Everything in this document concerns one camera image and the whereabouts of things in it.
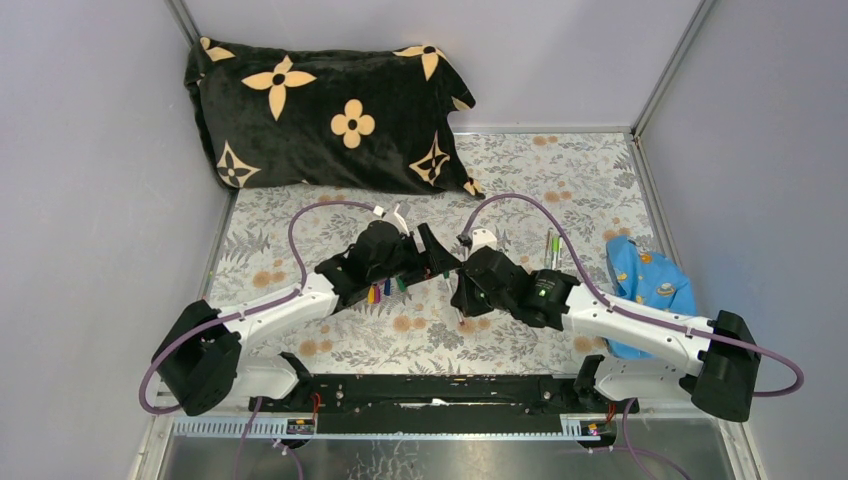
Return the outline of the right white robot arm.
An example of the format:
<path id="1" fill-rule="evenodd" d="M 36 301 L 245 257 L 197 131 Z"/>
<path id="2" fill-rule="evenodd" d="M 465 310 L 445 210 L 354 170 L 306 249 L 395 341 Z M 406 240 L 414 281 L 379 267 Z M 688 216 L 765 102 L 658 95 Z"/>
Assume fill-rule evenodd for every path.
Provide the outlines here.
<path id="1" fill-rule="evenodd" d="M 533 328 L 575 328 L 627 344 L 665 361 L 655 381 L 661 393 L 687 393 L 694 406 L 723 420 L 750 417 L 762 355 L 735 313 L 710 319 L 613 302 L 572 275 L 528 272 L 490 247 L 471 254 L 457 274 L 451 303 L 467 317 L 499 310 Z"/>

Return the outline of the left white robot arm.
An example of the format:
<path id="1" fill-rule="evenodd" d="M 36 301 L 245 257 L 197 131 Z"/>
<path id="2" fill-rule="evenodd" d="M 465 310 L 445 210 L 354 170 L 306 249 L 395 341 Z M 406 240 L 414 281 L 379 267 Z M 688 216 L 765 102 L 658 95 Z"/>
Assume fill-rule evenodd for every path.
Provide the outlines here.
<path id="1" fill-rule="evenodd" d="M 158 375 L 177 409 L 188 416 L 238 396 L 273 398 L 285 410 L 299 410 L 309 401 L 308 381 L 284 355 L 253 357 L 253 349 L 280 332 L 364 301 L 369 289 L 384 280 L 411 286 L 460 265 L 427 224 L 404 233 L 389 222 L 373 221 L 301 284 L 235 306 L 215 308 L 205 300 L 188 305 L 145 376 Z"/>

